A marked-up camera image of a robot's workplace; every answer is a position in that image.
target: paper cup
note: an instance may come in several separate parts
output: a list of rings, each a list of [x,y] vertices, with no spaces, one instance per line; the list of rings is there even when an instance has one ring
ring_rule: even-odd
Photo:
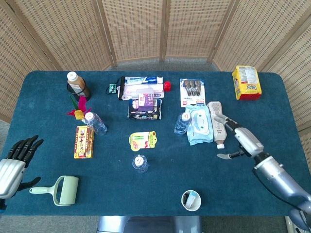
[[[194,202],[193,202],[193,204],[192,204],[192,207],[187,208],[187,207],[185,206],[185,204],[183,203],[183,199],[184,199],[184,196],[185,196],[186,194],[190,194],[190,191],[194,192],[194,193],[197,195],[197,197],[194,199]],[[187,190],[187,191],[184,192],[183,195],[181,196],[181,204],[182,204],[183,207],[184,207],[186,210],[188,210],[188,211],[197,211],[197,210],[200,208],[200,206],[201,206],[201,197],[200,197],[200,195],[199,195],[196,191],[194,191],[194,190]]]

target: robotic hand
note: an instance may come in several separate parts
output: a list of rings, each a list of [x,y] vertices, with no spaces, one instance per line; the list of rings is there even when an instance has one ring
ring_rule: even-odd
[[[233,132],[240,143],[238,152],[217,154],[217,156],[222,159],[232,159],[245,154],[253,158],[255,160],[253,173],[257,178],[256,171],[260,171],[284,198],[298,197],[303,199],[298,205],[293,205],[271,192],[259,179],[271,194],[293,207],[289,213],[293,223],[301,229],[311,232],[311,195],[284,170],[283,164],[279,164],[271,155],[263,151],[262,143],[248,129],[241,127],[237,122],[222,114],[217,114],[214,119]]]
[[[5,159],[0,161],[0,214],[6,209],[5,200],[13,197],[17,191],[36,185],[41,177],[22,183],[26,168],[43,139],[37,141],[38,135],[16,142]]]

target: green item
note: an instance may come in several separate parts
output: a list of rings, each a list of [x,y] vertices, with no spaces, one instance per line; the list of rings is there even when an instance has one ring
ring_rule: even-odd
[[[58,184],[63,181],[60,200],[56,199]],[[76,201],[79,178],[74,176],[60,176],[52,187],[33,187],[29,190],[32,194],[50,193],[53,196],[54,204],[57,206],[73,205]]]
[[[73,103],[74,109],[79,110],[77,102],[73,99],[73,97],[71,95],[70,95],[70,98],[71,98],[71,102]]]
[[[117,85],[109,84],[109,94],[116,94],[116,92],[117,92]]]

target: blue table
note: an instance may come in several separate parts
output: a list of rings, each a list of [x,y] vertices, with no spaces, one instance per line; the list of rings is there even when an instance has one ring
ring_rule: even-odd
[[[262,96],[258,101],[237,101],[230,72],[78,71],[92,92],[87,102],[106,123],[107,135],[95,136],[94,158],[74,160],[75,128],[82,125],[66,112],[73,109],[66,91],[65,71],[35,71],[27,75],[12,119],[2,158],[20,139],[35,134],[44,143],[31,161],[24,181],[41,176],[37,186],[52,186],[61,175],[79,177],[76,204],[58,207],[49,194],[18,192],[7,201],[9,215],[122,215],[122,216],[283,216],[290,206],[280,202],[252,175],[254,161],[248,157],[221,160],[215,143],[190,146],[186,136],[173,133],[180,107],[179,78],[205,81],[206,102],[219,100],[223,112],[248,128],[265,151],[307,191],[311,180],[282,79],[260,73]],[[120,76],[163,76],[172,82],[165,93],[162,120],[127,119],[127,101],[105,90]],[[156,131],[154,149],[140,150],[150,163],[138,174],[128,137],[134,132]],[[223,153],[235,152],[238,142],[229,134]],[[197,212],[180,203],[188,189],[202,198]]]

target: brown bottle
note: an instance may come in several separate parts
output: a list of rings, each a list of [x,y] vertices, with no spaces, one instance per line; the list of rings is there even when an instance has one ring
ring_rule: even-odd
[[[80,76],[76,74],[76,72],[69,72],[67,74],[67,78],[68,84],[72,87],[73,91],[77,93],[78,96],[85,96],[87,99],[90,98],[91,93],[86,86],[86,83]]]

